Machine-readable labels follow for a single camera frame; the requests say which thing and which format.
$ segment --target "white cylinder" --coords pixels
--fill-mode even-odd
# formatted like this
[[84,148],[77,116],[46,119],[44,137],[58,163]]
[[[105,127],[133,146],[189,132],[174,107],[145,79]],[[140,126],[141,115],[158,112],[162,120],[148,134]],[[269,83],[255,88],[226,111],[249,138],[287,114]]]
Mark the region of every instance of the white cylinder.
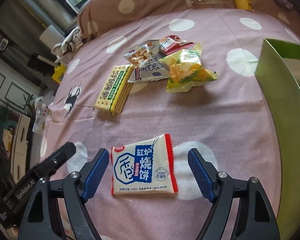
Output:
[[52,49],[57,43],[62,43],[65,39],[63,35],[53,26],[50,25],[39,37],[49,49]]

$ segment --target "green label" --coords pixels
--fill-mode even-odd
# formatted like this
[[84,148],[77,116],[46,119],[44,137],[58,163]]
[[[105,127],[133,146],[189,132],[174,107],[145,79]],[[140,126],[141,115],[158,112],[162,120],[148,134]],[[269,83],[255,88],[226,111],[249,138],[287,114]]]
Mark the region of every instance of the green label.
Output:
[[114,92],[115,92],[115,90],[116,90],[116,88],[117,88],[117,86],[118,86],[118,84],[119,84],[119,82],[120,82],[120,79],[121,79],[121,77],[123,76],[123,74],[124,74],[124,71],[120,71],[120,73],[119,73],[119,75],[118,75],[118,77],[117,77],[117,79],[116,79],[116,81],[115,81],[115,83],[114,83],[114,85],[113,85],[113,88],[112,88],[112,90],[111,90],[111,92],[110,92],[110,95],[109,95],[109,97],[108,97],[109,100],[112,99],[112,97],[113,97],[113,95],[114,95]]
[[59,80],[60,82],[62,81],[64,75],[65,75],[65,73],[62,73],[62,74],[60,75],[60,77],[58,78],[58,80]]

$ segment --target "red and white package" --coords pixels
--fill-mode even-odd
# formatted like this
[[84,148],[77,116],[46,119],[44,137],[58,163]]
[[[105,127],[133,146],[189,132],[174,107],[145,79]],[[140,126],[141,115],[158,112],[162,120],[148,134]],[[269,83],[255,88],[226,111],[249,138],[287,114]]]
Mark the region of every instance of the red and white package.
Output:
[[194,45],[193,42],[184,41],[176,35],[169,35],[167,37],[164,37],[163,39],[160,39],[159,43],[160,51],[166,55],[170,55],[181,49],[187,49],[190,46]]
[[178,191],[169,134],[112,147],[110,157],[113,166],[112,195]]

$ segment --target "snack package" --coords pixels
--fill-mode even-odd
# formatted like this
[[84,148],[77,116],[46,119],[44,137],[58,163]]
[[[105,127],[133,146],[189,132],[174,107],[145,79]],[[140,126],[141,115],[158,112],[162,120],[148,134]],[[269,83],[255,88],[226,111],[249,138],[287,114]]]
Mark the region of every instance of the snack package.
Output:
[[192,45],[194,45],[194,43],[191,41],[184,41],[176,35],[169,35],[160,39],[159,47],[161,52],[170,55],[178,50],[189,48]]
[[203,86],[217,79],[216,72],[202,67],[201,50],[202,46],[198,43],[192,49],[182,49],[160,59],[170,67],[167,92],[187,92],[192,87]]
[[102,111],[109,111],[111,115],[121,113],[132,87],[132,84],[127,82],[132,72],[132,65],[114,66],[94,107]]
[[156,59],[159,53],[159,40],[145,41],[123,52],[123,56],[135,66],[128,82],[156,81],[169,77],[169,71]]
[[169,134],[112,147],[110,157],[113,166],[112,195],[178,191]]

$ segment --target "pink bed sheet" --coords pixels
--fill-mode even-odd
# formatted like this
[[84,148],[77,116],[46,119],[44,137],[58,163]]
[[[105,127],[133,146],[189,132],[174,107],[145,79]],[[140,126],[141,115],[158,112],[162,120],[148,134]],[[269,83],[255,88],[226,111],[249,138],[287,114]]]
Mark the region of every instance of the pink bed sheet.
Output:
[[[234,0],[228,0],[235,8]],[[279,19],[300,36],[300,12],[296,6],[289,10],[275,0],[250,0],[252,9]],[[188,9],[187,0],[89,0],[78,15],[84,38],[92,40],[100,35],[138,21],[143,17],[164,15]]]
[[[136,83],[120,116],[93,110],[111,68],[127,63],[122,56],[126,48],[170,34],[201,43],[203,64],[217,71],[219,79],[176,94],[165,91],[167,80]],[[170,133],[174,147],[179,187],[174,195],[112,196],[109,164],[95,197],[86,204],[103,239],[196,238],[211,204],[201,196],[187,164],[187,151],[192,147],[233,178],[258,177],[277,213],[279,146],[266,99],[253,75],[263,38],[300,43],[300,38],[269,15],[191,9],[147,17],[111,30],[78,52],[50,105],[41,147],[45,158],[72,141],[77,153],[52,179],[79,170],[101,147],[110,150],[162,133]],[[231,235],[237,205],[234,201],[223,239]],[[67,224],[63,205],[61,214]]]

